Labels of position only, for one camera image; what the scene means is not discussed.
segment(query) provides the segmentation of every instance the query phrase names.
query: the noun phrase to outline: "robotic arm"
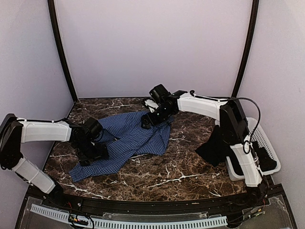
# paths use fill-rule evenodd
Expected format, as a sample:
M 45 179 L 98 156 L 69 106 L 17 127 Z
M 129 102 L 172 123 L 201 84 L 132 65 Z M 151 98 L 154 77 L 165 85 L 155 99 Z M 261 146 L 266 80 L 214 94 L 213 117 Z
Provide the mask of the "robotic arm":
M 220 124 L 222 140 L 236 155 L 245 177 L 247 192 L 254 199 L 263 195 L 263 181 L 258 157 L 250 143 L 248 122 L 237 99 L 215 99 L 197 96 L 194 91 L 168 92 L 162 84 L 150 91 L 153 99 L 145 99 L 143 105 L 150 113 L 143 115 L 142 128 L 150 128 L 164 122 L 179 111 L 192 112 L 214 118 Z
M 94 143 L 101 131 L 101 124 L 93 118 L 83 124 L 75 124 L 69 120 L 26 120 L 8 114 L 0 126 L 1 168 L 16 172 L 42 192 L 54 196 L 61 187 L 20 152 L 21 143 L 70 142 L 77 149 L 80 165 L 87 166 L 91 161 L 108 158 L 106 146 Z

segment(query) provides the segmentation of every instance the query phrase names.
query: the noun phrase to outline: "black metal bar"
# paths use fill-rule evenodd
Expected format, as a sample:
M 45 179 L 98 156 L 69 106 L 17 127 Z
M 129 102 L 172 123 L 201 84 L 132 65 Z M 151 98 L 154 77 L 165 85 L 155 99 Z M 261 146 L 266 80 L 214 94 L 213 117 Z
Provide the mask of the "black metal bar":
M 55 42 L 56 42 L 56 46 L 57 46 L 58 55 L 59 55 L 59 58 L 61 61 L 62 70 L 65 75 L 71 97 L 72 97 L 73 101 L 76 102 L 78 100 L 78 98 L 77 98 L 77 94 L 76 94 L 76 91 L 75 91 L 75 88 L 74 88 L 74 85 L 72 82 L 72 78 L 71 78 L 71 75 L 69 72 L 66 56 L 65 56 L 62 42 L 61 42 L 61 35 L 59 32 L 54 0 L 48 0 L 48 5 L 49 5 L 51 24 L 52 24 L 52 28 L 53 28 L 53 34 L 54 34 L 54 38 L 55 38 Z
M 248 57 L 249 57 L 249 53 L 250 53 L 250 49 L 251 49 L 253 34 L 254 34 L 254 28 L 255 28 L 256 17 L 257 17 L 257 12 L 258 12 L 258 3 L 259 3 L 259 0 L 253 0 L 249 28 L 248 28 L 246 43 L 244 45 L 244 53 L 243 53 L 242 61 L 240 63 L 240 67 L 238 70 L 237 78 L 235 81 L 235 85 L 234 85 L 234 89 L 233 89 L 231 97 L 237 96 L 240 85 L 243 80 L 244 71 L 246 69 L 246 65 L 247 65 L 247 61 L 248 61 Z

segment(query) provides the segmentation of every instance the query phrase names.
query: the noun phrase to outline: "basket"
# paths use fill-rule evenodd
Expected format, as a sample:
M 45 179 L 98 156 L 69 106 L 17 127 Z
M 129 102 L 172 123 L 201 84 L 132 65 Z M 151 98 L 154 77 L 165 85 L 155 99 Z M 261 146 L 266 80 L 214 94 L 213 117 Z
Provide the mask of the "basket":
M 257 124 L 257 120 L 254 119 L 254 118 L 247 118 L 247 120 L 248 120 L 248 128 L 249 128 L 249 131 L 250 131 L 250 134 L 251 134 L 255 125 Z M 270 174 L 273 174 L 275 172 L 278 172 L 281 169 L 281 163 L 280 163 L 280 161 L 279 161 L 279 159 L 278 159 L 278 157 L 275 153 L 275 150 L 273 149 L 267 135 L 263 131 L 261 125 L 258 125 L 256 131 L 253 134 L 252 142 L 254 142 L 254 141 L 258 142 L 259 147 L 264 147 L 266 149 L 268 155 L 274 161 L 277 162 L 277 166 L 276 166 L 275 169 L 265 171 L 265 172 L 263 172 L 263 175 L 270 175 Z M 231 160 L 228 156 L 226 158 L 225 163 L 227 165 L 229 176 L 230 176 L 230 179 L 232 181 L 237 181 L 237 180 L 243 180 L 244 179 L 244 176 L 240 176 L 240 175 L 237 175 L 235 173 L 233 165 L 231 163 Z

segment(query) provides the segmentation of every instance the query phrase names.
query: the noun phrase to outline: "folded fabric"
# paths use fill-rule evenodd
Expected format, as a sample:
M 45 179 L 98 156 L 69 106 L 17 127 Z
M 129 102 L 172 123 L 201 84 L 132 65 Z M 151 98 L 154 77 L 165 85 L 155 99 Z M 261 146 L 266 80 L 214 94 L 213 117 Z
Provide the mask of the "folded fabric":
M 163 155 L 168 145 L 173 118 L 150 129 L 143 129 L 141 117 L 145 114 L 147 111 L 130 112 L 100 119 L 103 132 L 99 142 L 107 145 L 109 159 L 95 161 L 87 167 L 78 164 L 70 171 L 73 182 L 117 173 L 133 155 Z

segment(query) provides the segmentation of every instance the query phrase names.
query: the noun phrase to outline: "white vent strip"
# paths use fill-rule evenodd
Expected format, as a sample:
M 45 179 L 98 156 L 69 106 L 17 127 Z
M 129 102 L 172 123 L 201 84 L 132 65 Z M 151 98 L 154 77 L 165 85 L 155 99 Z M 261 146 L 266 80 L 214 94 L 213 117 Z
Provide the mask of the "white vent strip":
M 68 217 L 69 213 L 67 211 L 59 211 L 49 209 L 43 206 L 32 204 L 31 212 L 37 213 L 39 215 L 48 217 L 50 219 L 69 223 Z M 85 217 L 79 216 L 81 220 L 89 221 Z M 215 228 L 220 226 L 226 226 L 227 217 L 217 217 L 212 219 L 201 219 L 194 221 L 185 222 L 171 222 L 171 223 L 138 223 L 138 222 L 121 222 L 121 221 L 110 221 L 104 219 L 94 219 L 95 229 L 206 229 Z M 88 228 L 92 227 L 92 223 L 89 222 Z

